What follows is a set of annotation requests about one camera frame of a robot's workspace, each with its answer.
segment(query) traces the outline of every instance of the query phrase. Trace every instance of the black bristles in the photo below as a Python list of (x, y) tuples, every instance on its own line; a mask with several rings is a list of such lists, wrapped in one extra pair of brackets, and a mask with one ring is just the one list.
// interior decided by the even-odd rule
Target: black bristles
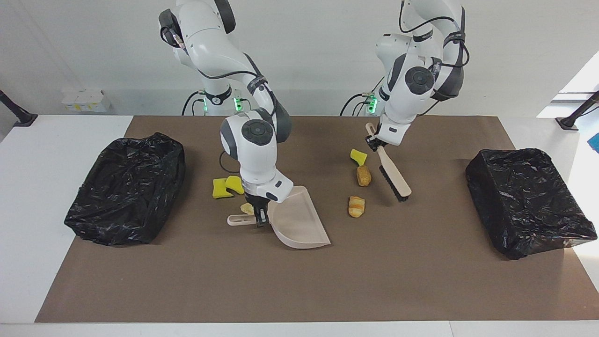
[(395, 186), (393, 185), (393, 183), (391, 182), (391, 179), (389, 178), (389, 175), (387, 174), (387, 171), (385, 171), (385, 169), (383, 168), (383, 166), (379, 166), (379, 170), (380, 172), (383, 174), (383, 177), (385, 177), (385, 180), (387, 180), (387, 183), (389, 184), (389, 187), (391, 187), (391, 191), (393, 191), (393, 194), (395, 194), (395, 196), (397, 197), (397, 200), (399, 200), (400, 203), (408, 200), (408, 197), (403, 197), (400, 192), (395, 188)]

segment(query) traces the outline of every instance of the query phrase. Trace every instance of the croissant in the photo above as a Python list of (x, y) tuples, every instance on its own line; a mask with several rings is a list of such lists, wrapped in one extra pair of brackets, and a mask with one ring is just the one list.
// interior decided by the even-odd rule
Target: croissant
[(351, 215), (354, 218), (359, 218), (360, 216), (362, 216), (362, 214), (364, 214), (365, 202), (366, 200), (360, 197), (356, 197), (354, 195), (349, 197), (349, 215)]
[(241, 205), (241, 211), (248, 215), (254, 215), (254, 207), (250, 203)]

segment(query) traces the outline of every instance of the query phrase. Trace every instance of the brush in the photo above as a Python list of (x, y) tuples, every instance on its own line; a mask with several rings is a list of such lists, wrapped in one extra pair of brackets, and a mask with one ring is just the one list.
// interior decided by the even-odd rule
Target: brush
[[(366, 130), (371, 137), (374, 136), (374, 133), (376, 132), (372, 123), (366, 124)], [(383, 174), (383, 177), (385, 177), (385, 180), (387, 180), (393, 194), (395, 194), (399, 202), (408, 200), (408, 197), (412, 194), (412, 189), (408, 186), (406, 180), (397, 169), (397, 166), (395, 166), (391, 158), (389, 158), (383, 146), (377, 147), (376, 152), (379, 154), (380, 159), (379, 170)]]

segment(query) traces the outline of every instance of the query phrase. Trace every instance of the dustpan handle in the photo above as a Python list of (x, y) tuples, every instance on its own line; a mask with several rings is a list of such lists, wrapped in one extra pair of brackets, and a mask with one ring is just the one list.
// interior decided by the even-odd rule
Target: dustpan handle
[(226, 223), (229, 224), (229, 226), (255, 225), (256, 217), (248, 214), (230, 215), (226, 219)]
[(366, 131), (368, 131), (369, 136), (374, 136), (374, 134), (376, 133), (374, 125), (370, 122), (366, 123)]

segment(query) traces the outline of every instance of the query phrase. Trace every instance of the black stand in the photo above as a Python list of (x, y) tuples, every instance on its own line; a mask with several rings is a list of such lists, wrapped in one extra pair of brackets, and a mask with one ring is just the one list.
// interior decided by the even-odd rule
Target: black stand
[(34, 120), (38, 116), (36, 113), (29, 113), (27, 110), (21, 108), (15, 102), (11, 101), (11, 99), (6, 96), (2, 90), (0, 90), (0, 101), (4, 103), (4, 105), (7, 106), (8, 109), (12, 111), (19, 119), (19, 121), (13, 125), (15, 127), (28, 127), (33, 124)]
[(590, 107), (597, 103), (599, 103), (599, 91), (594, 93), (593, 96), (591, 96), (586, 102), (582, 103), (582, 105), (576, 109), (572, 115), (566, 118), (556, 118), (555, 120), (558, 121), (558, 124), (564, 130), (578, 131), (578, 128), (574, 126), (576, 119), (582, 116), (582, 114), (589, 110)]

